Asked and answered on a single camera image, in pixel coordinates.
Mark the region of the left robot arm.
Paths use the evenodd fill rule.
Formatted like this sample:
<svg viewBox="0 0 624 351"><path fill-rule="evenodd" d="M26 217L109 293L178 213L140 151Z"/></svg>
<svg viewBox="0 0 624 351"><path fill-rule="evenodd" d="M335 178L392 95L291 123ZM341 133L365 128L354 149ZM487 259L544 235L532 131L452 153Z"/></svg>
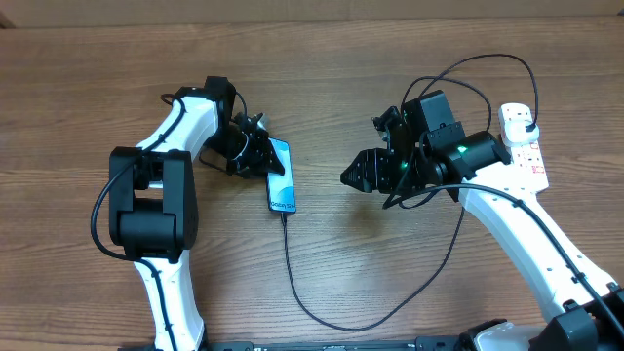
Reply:
<svg viewBox="0 0 624 351"><path fill-rule="evenodd" d="M193 163L207 149L225 160L223 172L242 178L282 176L279 159L258 115L233 111L240 97L225 77L162 96L171 112L147 139L109 156L109 236L144 284L155 325L152 350L207 350L197 307L190 251L199 229Z"/></svg>

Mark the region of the blue Galaxy smartphone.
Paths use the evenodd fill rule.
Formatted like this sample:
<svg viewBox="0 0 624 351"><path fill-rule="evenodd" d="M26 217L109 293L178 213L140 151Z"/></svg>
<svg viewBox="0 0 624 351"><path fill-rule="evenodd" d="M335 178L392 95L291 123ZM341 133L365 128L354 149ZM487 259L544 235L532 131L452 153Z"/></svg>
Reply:
<svg viewBox="0 0 624 351"><path fill-rule="evenodd" d="M267 175L268 208L272 212L294 214L296 201L290 146L287 142L276 138L270 138L270 141L277 158L284 167L284 174L269 173Z"/></svg>

